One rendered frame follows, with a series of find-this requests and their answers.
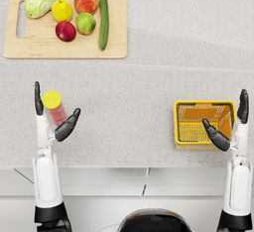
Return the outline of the green apple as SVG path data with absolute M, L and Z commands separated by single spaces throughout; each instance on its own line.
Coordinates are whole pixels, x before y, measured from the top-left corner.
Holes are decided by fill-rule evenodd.
M 96 27 L 96 21 L 89 13 L 80 13 L 76 17 L 75 22 L 78 31 L 83 35 L 89 35 Z

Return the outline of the yellow slatted basket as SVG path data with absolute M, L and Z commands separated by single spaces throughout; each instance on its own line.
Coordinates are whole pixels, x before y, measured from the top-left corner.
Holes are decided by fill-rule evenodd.
M 202 120 L 227 138 L 236 119 L 232 101 L 177 101 L 174 105 L 175 141 L 178 150 L 216 150 L 209 140 Z

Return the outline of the dark red apple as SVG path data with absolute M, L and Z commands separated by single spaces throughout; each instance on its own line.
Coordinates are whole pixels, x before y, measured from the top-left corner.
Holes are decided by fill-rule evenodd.
M 70 42 L 76 36 L 76 29 L 72 23 L 62 21 L 56 25 L 56 35 L 62 41 Z

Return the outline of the wooden cutting board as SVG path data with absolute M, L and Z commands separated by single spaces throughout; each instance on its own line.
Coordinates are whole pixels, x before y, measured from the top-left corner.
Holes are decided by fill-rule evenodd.
M 17 37 L 18 12 L 24 0 L 9 0 L 3 56 L 5 58 L 125 58 L 127 55 L 127 0 L 108 0 L 109 38 L 105 50 L 98 46 L 99 31 L 63 42 L 56 33 L 57 22 L 48 13 L 26 19 L 24 37 Z

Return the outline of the dark round robot body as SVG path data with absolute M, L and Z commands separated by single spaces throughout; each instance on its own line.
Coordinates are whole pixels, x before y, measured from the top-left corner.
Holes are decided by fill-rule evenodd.
M 117 232 L 192 232 L 178 213 L 149 208 L 133 211 L 120 223 Z

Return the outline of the green cucumber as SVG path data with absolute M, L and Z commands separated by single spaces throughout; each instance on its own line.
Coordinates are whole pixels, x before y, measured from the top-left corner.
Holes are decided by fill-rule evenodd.
M 99 48 L 104 51 L 109 35 L 109 8 L 108 0 L 99 0 L 99 9 L 100 9 L 100 30 L 99 30 Z

